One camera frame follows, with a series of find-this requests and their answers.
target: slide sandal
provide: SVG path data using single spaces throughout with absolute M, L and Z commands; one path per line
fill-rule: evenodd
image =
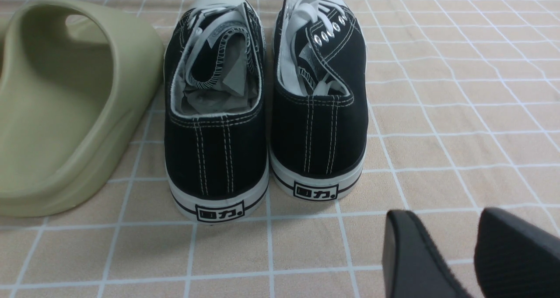
M 75 0 L 30 2 L 5 35 L 0 215 L 56 214 L 116 168 L 162 83 L 164 46 L 142 19 Z
M 383 276 L 387 298 L 469 298 L 420 218 L 390 210 L 385 223 Z
M 560 238 L 505 210 L 485 208 L 474 268 L 486 298 L 560 297 Z

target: sneaker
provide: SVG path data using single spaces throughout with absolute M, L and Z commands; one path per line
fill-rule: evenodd
M 366 151 L 366 43 L 342 0 L 284 0 L 274 31 L 270 160 L 291 196 L 337 200 Z
M 248 216 L 268 190 L 264 30 L 246 0 L 196 0 L 164 60 L 165 166 L 179 211 Z

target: black stripe on sole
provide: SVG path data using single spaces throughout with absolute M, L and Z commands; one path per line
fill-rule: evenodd
M 294 186 L 290 185 L 288 183 L 286 183 L 284 180 L 282 180 L 277 174 L 276 171 L 274 171 L 274 168 L 272 168 L 272 174 L 274 174 L 274 177 L 276 179 L 278 179 L 278 181 L 280 181 L 280 183 L 285 186 L 286 188 L 289 188 L 290 190 L 294 190 Z M 358 183 L 358 180 L 360 180 L 360 178 L 362 177 L 362 172 L 360 172 L 360 175 L 358 175 L 358 178 L 356 178 L 356 180 L 354 182 L 352 182 L 352 184 L 348 185 L 347 187 L 345 187 L 344 189 L 339 189 L 337 194 L 346 192 L 348 190 L 350 190 L 350 188 L 352 188 L 352 186 L 354 186 L 356 183 Z
M 235 206 L 243 205 L 243 209 L 242 209 L 243 212 L 242 212 L 242 214 L 238 217 L 238 218 L 240 218 L 240 217 L 243 217 L 243 216 L 244 216 L 244 212 L 245 212 L 245 211 L 252 209 L 254 206 L 256 206 L 256 205 L 260 202 L 260 200 L 263 199 L 263 197 L 264 197 L 265 194 L 266 194 L 266 191 L 268 190 L 268 186 L 269 186 L 269 184 L 266 185 L 266 188 L 264 189 L 264 192 L 259 196 L 259 198 L 258 198 L 254 203 L 250 204 L 250 205 L 247 206 L 247 207 L 244 206 L 243 201 L 241 201 L 240 203 L 238 203 L 238 204 L 236 204 L 236 205 L 234 205 L 234 206 L 228 206 L 228 207 L 211 208 L 211 207 L 200 207 L 200 206 L 198 206 L 198 205 L 196 205 L 196 206 L 197 206 L 197 208 L 199 208 L 199 210 L 202 210 L 202 212 L 203 212 L 203 210 L 226 210 L 226 209 L 228 209 L 228 208 L 232 208 L 232 207 L 235 207 Z M 177 203 L 178 206 L 180 206 L 180 208 L 182 208 L 184 211 L 186 211 L 186 212 L 188 212 L 188 213 L 190 213 L 190 214 L 196 215 L 196 218 L 197 218 L 200 222 L 208 222 L 208 223 L 210 223 L 210 224 L 212 224 L 212 223 L 218 224 L 218 223 L 220 223 L 220 222 L 226 222 L 226 221 L 230 221 L 230 220 L 235 220 L 235 219 L 237 219 L 237 217 L 236 217 L 236 218 L 232 218 L 232 219 L 229 219 L 229 220 L 223 220 L 223 221 L 205 221 L 205 220 L 201 220 L 200 217 L 199 217 L 200 212 L 197 212 L 196 210 L 191 210 L 191 209 L 189 209 L 189 208 L 186 208 L 186 206 L 182 205 L 182 204 L 175 198 L 175 196 L 173 195 L 173 193 L 171 193 L 171 196 L 173 196 L 173 200 Z

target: sage green slide sandal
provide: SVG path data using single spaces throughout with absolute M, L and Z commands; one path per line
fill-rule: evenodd
M 16 11 L 3 44 L 0 215 L 68 210 L 120 161 L 162 82 L 162 40 L 116 9 L 38 0 Z

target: white rubber sole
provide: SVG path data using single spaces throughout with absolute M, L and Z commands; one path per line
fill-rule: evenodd
M 266 161 L 262 178 L 247 192 L 226 200 L 203 200 L 181 191 L 168 176 L 177 209 L 183 216 L 199 224 L 221 224 L 249 216 L 264 200 L 268 192 L 268 180 L 269 167 Z
M 364 154 L 358 166 L 346 174 L 330 179 L 315 179 L 307 178 L 288 170 L 288 168 L 280 164 L 272 150 L 269 152 L 272 162 L 272 173 L 274 173 L 276 184 L 289 196 L 314 202 L 340 200 L 347 196 L 356 186 L 362 174 L 366 158 Z

